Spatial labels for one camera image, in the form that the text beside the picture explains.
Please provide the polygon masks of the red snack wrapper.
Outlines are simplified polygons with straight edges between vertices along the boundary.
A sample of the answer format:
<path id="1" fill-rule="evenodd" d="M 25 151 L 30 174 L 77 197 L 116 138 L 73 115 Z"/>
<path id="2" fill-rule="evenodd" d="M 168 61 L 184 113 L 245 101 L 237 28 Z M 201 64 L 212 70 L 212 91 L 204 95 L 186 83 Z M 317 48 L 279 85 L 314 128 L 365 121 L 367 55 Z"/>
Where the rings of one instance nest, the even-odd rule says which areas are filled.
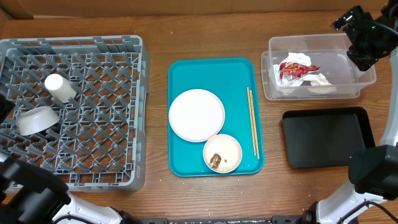
<path id="1" fill-rule="evenodd" d="M 320 67 L 316 65 L 305 66 L 299 63 L 283 62 L 279 67 L 279 76 L 281 80 L 295 80 L 319 69 Z"/>

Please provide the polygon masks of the large white plate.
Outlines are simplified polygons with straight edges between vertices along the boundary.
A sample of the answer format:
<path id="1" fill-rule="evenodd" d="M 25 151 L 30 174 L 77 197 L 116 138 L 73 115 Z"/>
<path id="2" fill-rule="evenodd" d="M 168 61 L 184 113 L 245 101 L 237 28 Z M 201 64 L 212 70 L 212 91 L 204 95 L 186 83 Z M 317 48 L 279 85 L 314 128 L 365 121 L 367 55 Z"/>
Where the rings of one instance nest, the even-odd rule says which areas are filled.
<path id="1" fill-rule="evenodd" d="M 217 135 L 225 119 L 221 100 L 203 89 L 191 89 L 179 94 L 169 108 L 172 131 L 189 142 L 204 142 Z"/>

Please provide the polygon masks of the white cup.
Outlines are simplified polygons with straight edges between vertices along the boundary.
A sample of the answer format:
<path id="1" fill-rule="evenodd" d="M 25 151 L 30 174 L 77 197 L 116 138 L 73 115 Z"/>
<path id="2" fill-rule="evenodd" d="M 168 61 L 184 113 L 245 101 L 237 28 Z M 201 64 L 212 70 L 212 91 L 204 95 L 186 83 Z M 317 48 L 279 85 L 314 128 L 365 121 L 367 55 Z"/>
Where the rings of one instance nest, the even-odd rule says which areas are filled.
<path id="1" fill-rule="evenodd" d="M 76 97 L 76 91 L 71 86 L 71 81 L 63 76 L 53 73 L 44 80 L 45 88 L 49 93 L 62 103 L 68 103 L 70 98 Z"/>

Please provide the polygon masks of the grey-white bowl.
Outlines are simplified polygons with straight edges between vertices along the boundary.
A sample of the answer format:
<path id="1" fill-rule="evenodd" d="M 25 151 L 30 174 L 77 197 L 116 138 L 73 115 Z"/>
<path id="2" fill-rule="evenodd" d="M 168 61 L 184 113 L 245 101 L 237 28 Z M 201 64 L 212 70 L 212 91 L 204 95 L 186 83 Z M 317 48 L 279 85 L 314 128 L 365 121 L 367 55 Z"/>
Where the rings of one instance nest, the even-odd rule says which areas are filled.
<path id="1" fill-rule="evenodd" d="M 49 106 L 41 106 L 26 111 L 16 119 L 22 136 L 39 133 L 59 122 L 59 115 Z"/>

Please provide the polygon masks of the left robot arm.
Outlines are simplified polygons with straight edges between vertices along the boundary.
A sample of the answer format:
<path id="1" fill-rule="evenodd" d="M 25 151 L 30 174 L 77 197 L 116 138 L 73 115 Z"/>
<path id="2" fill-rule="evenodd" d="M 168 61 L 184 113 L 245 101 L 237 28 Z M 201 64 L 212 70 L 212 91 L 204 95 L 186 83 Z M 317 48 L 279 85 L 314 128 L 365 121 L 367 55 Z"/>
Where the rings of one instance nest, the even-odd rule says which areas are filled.
<path id="1" fill-rule="evenodd" d="M 100 207 L 75 197 L 51 172 L 1 153 L 1 201 L 12 184 L 22 188 L 1 203 L 1 223 L 120 223 L 140 221 L 124 210 Z"/>

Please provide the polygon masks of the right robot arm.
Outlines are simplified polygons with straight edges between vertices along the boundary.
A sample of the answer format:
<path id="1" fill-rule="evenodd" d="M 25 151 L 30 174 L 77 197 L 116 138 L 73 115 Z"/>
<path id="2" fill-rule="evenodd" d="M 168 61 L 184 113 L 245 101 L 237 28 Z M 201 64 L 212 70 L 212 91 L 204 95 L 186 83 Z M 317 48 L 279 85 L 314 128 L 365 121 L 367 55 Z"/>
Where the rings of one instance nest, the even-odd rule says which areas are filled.
<path id="1" fill-rule="evenodd" d="M 380 58 L 390 57 L 388 120 L 380 146 L 354 153 L 348 180 L 328 198 L 314 202 L 296 223 L 357 223 L 358 216 L 371 207 L 381 209 L 396 222 L 397 217 L 382 203 L 397 198 L 397 0 L 389 0 L 377 19 L 361 6 L 354 6 L 331 27 L 348 36 L 351 46 L 346 54 L 360 71 L 365 72 Z"/>

